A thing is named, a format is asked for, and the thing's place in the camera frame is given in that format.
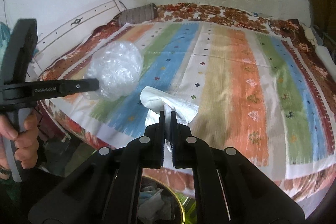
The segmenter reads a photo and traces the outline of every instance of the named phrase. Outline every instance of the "human hand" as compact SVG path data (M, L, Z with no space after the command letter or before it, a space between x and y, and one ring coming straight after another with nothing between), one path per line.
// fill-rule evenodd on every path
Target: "human hand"
M37 117L31 113L24 121L25 132L18 135L18 132L13 128L5 115L0 115L0 178L9 179L10 170L6 158L5 149L2 138L15 141L15 146L18 148L15 152L15 159L21 161L23 169L33 168L37 162L37 150L39 143L37 141L38 128Z

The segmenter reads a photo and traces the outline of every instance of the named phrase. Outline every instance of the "black handle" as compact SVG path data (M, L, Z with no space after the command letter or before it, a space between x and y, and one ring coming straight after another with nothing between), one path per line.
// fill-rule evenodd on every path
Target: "black handle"
M2 114L6 115L12 126L20 134L21 132L25 131L24 121L30 113L30 108L22 108L12 112L3 112ZM23 169L21 161L15 160L14 157L15 151L17 149L15 147L15 142L3 137L3 144L13 180L15 182L22 182L27 180L29 177L29 170Z

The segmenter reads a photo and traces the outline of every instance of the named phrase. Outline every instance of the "green stripe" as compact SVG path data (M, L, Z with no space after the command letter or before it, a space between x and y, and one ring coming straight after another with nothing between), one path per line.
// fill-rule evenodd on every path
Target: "green stripe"
M277 79L277 89L280 104L287 125L289 164L292 159L296 164L312 162L311 136L301 95L295 85L287 64L273 47L272 41L266 35L257 35L260 46L266 55L271 68L271 74Z
M182 24L170 24L163 32L157 36L153 43L145 49L143 54L143 69L140 78L147 72L156 58L161 54L164 47L170 43L172 37L181 28ZM109 115L114 111L125 99L122 96L114 102L110 102L105 99L100 99L98 103L94 106L90 116L100 122L106 123L108 121Z

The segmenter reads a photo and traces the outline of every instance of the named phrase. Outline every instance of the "orange stripe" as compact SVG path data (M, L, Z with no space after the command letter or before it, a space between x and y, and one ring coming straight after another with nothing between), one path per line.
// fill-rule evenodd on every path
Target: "orange stripe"
M226 146L237 148L258 166L268 163L268 140L263 92L258 67L245 33L228 30L231 38L231 134Z
M117 41L123 40L123 41L130 41L130 42L134 43L140 37L142 37L143 34L146 31L148 31L149 29L151 29L153 26L154 26L154 24L135 25L134 28L132 28L130 31L128 31L122 37L118 38Z

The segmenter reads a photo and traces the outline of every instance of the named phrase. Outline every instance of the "bracelet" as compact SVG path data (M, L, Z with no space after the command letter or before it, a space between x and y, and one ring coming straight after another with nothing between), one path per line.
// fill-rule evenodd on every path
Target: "bracelet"
M6 170L2 165L0 165L0 173L2 173L4 175L10 175L11 171L10 170Z

